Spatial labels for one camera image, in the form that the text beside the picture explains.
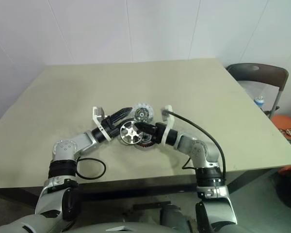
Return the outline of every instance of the chair backrest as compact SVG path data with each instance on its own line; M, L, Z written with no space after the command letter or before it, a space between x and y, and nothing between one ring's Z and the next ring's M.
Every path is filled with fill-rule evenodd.
M278 86L279 91L283 91L289 76L284 68L259 63L233 64L226 69L237 81L266 83Z

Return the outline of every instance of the gray chair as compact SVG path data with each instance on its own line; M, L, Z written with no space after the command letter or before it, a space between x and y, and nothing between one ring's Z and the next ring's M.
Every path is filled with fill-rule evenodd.
M229 65L226 69L237 81L255 81L279 87L274 105L269 112L269 119L271 119L286 85L289 76L288 71L284 68L258 63L233 64Z

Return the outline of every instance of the orange object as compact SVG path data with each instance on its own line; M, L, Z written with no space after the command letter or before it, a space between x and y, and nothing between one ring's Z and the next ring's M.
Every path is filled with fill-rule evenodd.
M291 129L291 117L289 116L273 116L272 122L278 129ZM291 174L291 166L284 167L283 169L279 170L278 173L282 175Z

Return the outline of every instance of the beige tabletop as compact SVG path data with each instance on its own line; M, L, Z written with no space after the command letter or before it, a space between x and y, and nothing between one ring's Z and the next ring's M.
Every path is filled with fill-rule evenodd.
M0 187L42 186L54 143L96 127L93 106L109 115L139 102L153 107L155 122L170 104L205 128L220 143L227 171L291 165L288 141L215 59L52 66L0 120ZM208 140L180 120L174 128ZM162 145L141 151L115 139L88 156L107 164L95 182L191 173L181 170L186 155ZM95 176L102 168L88 162L79 170Z

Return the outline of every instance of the white wall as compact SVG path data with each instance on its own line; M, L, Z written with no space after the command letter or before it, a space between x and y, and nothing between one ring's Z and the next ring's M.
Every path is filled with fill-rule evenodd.
M0 0L0 117L45 65L201 57L288 69L291 116L291 0Z

